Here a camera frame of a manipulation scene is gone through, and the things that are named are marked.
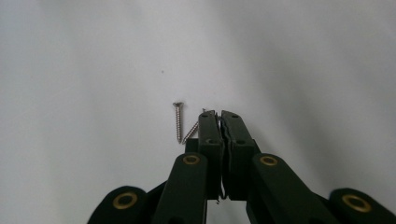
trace white background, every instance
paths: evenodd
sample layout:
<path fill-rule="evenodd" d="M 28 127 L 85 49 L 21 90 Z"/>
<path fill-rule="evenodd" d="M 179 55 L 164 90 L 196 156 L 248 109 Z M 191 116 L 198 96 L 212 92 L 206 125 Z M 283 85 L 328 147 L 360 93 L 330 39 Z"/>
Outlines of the white background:
<path fill-rule="evenodd" d="M 86 223 L 162 183 L 203 107 L 242 116 L 314 192 L 396 212 L 392 0 L 0 0 L 0 223 Z M 207 223 L 247 223 L 209 203 Z"/>

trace screw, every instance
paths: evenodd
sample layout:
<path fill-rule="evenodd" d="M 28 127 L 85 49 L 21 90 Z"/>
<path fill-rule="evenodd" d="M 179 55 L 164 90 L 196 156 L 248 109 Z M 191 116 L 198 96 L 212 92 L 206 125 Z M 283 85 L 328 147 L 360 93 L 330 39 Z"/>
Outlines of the screw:
<path fill-rule="evenodd" d="M 177 141 L 181 143 L 181 107 L 183 107 L 182 102 L 176 102 L 174 103 L 174 106 L 176 108 L 176 129 L 177 129 Z"/>
<path fill-rule="evenodd" d="M 183 138 L 183 145 L 186 144 L 187 139 L 191 138 L 196 132 L 198 131 L 198 121 L 194 124 L 194 126 L 192 126 L 192 128 L 190 129 L 190 131 L 187 133 L 187 135 Z"/>

